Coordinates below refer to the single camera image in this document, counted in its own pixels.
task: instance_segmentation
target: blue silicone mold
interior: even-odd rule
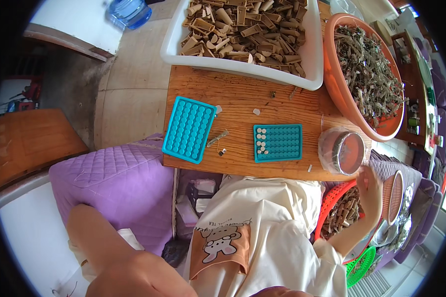
[[[202,162],[215,115],[215,106],[177,96],[162,152],[195,164]]]
[[[254,125],[254,161],[276,162],[300,160],[303,158],[303,125]],[[258,141],[265,142],[264,149],[257,145]]]

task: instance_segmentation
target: orange plastic basin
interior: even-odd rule
[[[356,25],[364,29],[365,32],[367,32],[367,35],[375,34],[375,36],[381,41],[381,50],[388,61],[390,61],[390,68],[393,74],[401,83],[398,67],[385,42],[383,42],[375,30],[372,29],[367,23],[346,13],[336,13],[328,20],[327,24],[325,25],[324,36],[324,83],[327,87],[327,91],[343,116],[360,127],[362,131],[371,139],[378,142],[386,142],[395,137],[395,135],[398,133],[398,130],[401,127],[401,121],[403,120],[405,106],[396,111],[396,117],[383,122],[383,124],[386,125],[385,127],[377,128],[377,131],[375,132],[369,126],[360,113],[357,104],[355,104],[355,101],[353,100],[349,91],[349,87],[347,86],[345,78],[342,74],[342,69],[340,68],[339,58],[336,54],[334,42],[334,29],[338,25]]]

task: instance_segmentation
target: brown pocket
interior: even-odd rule
[[[215,229],[194,230],[190,260],[190,280],[197,279],[203,269],[218,263],[233,261],[246,274],[250,249],[251,228],[232,224]]]

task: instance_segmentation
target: lavender quilted fabric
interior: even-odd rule
[[[49,179],[66,224],[80,203],[99,210],[116,229],[130,228],[158,256],[172,238],[173,168],[162,165],[162,135],[108,147],[53,165]]]

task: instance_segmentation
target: white t-shirt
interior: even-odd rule
[[[309,242],[324,187],[227,176],[196,224],[184,277],[201,297],[249,297],[272,286],[346,296],[343,258]]]

